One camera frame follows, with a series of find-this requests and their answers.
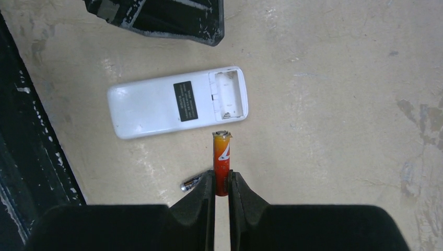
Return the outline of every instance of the orange battery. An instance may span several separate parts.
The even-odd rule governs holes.
[[[212,133],[214,137],[214,173],[215,173],[215,195],[228,195],[229,174],[229,141],[232,138],[228,131]]]

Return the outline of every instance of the beige surface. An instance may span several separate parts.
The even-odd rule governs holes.
[[[226,129],[231,166],[268,202],[375,204],[412,250],[443,250],[442,1],[226,0],[214,48],[107,25],[80,0],[0,8],[88,203],[174,204]],[[110,86],[227,65],[246,76],[245,121],[115,136]],[[227,250],[226,198],[216,215]]]

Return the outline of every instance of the black label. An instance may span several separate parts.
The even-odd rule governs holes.
[[[198,119],[191,81],[174,84],[181,122]]]

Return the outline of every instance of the battery compartment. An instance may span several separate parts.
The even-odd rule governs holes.
[[[238,72],[226,71],[215,74],[211,83],[212,100],[217,121],[243,116]]]

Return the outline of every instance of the white logo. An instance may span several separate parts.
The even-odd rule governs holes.
[[[229,159],[229,155],[228,155],[229,145],[230,145],[230,142],[228,143],[228,146],[226,147],[226,149],[223,152],[223,154],[218,158],[219,161],[226,161],[226,160]]]

